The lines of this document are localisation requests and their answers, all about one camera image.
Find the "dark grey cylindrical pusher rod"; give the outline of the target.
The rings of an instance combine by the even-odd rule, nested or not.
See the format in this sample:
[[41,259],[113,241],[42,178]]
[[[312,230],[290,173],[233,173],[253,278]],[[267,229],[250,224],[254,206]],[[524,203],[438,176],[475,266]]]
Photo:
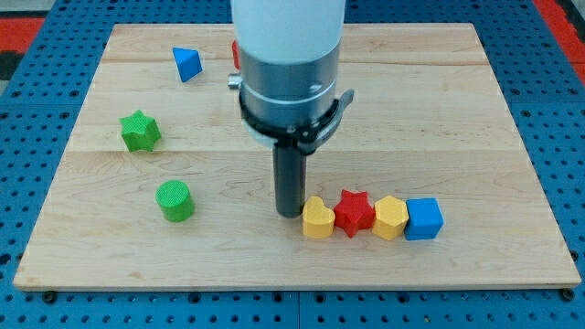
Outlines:
[[295,147],[277,144],[272,160],[277,212],[285,218],[296,218],[305,200],[306,158]]

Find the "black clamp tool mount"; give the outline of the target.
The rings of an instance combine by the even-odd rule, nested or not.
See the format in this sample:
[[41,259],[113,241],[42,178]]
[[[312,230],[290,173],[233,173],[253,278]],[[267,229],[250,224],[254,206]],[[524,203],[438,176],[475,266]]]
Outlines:
[[277,127],[255,116],[239,96],[240,116],[249,134],[260,144],[274,148],[278,142],[291,144],[302,155],[313,154],[335,133],[342,121],[345,109],[354,99],[354,90],[346,90],[334,99],[327,112],[315,122],[304,126]]

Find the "red block behind arm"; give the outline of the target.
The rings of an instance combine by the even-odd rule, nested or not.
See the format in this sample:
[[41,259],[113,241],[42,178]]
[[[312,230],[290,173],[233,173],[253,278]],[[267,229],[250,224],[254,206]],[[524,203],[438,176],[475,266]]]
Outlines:
[[236,40],[232,41],[232,43],[231,43],[231,50],[232,50],[232,59],[233,59],[234,68],[236,70],[240,70],[240,64],[239,64],[239,47],[238,47],[238,43],[237,43]]

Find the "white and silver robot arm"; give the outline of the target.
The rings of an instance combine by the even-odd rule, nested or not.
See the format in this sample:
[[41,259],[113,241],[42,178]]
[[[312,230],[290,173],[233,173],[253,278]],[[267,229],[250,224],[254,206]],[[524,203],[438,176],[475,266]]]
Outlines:
[[354,92],[335,94],[345,0],[233,0],[239,106],[249,133],[272,150],[275,206],[298,217],[306,158],[342,121]]

